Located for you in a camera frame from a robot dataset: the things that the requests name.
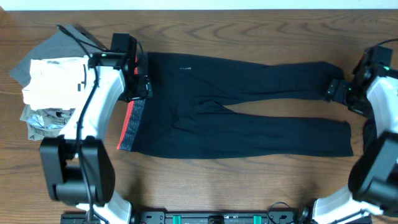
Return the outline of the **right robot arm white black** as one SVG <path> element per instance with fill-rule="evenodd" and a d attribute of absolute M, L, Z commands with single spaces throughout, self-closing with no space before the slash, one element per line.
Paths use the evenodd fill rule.
<path fill-rule="evenodd" d="M 397 71 L 383 66 L 366 90 L 377 139 L 355 163 L 348 185 L 314 201 L 302 223 L 362 223 L 397 215 Z"/>

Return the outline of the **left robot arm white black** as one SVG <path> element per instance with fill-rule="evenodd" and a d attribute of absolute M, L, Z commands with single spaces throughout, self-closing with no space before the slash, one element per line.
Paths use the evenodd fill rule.
<path fill-rule="evenodd" d="M 86 65 L 83 99 L 60 134 L 40 144 L 48 194 L 85 211 L 73 223 L 130 223 L 132 204 L 115 191 L 104 138 L 117 101 L 141 103 L 152 96 L 147 55 L 95 53 Z"/>

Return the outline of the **black leggings with red waistband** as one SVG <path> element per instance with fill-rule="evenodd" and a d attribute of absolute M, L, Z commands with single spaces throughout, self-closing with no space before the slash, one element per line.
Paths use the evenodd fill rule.
<path fill-rule="evenodd" d="M 327 62 L 263 65 L 150 52 L 153 96 L 128 104 L 118 149 L 171 159 L 298 154 L 349 157 L 348 123 L 236 113 L 229 105 L 322 100 L 341 68 Z"/>

